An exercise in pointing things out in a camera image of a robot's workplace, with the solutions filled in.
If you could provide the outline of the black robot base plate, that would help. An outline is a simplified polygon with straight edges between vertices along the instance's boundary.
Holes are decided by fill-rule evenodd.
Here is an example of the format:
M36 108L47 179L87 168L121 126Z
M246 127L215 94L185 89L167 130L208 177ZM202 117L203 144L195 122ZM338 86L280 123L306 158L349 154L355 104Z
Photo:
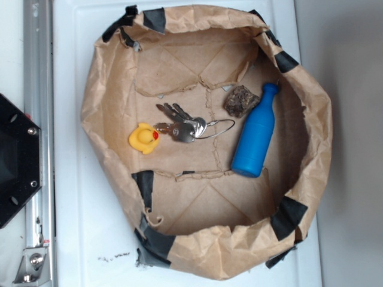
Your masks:
M41 188L40 131L1 95L1 228Z

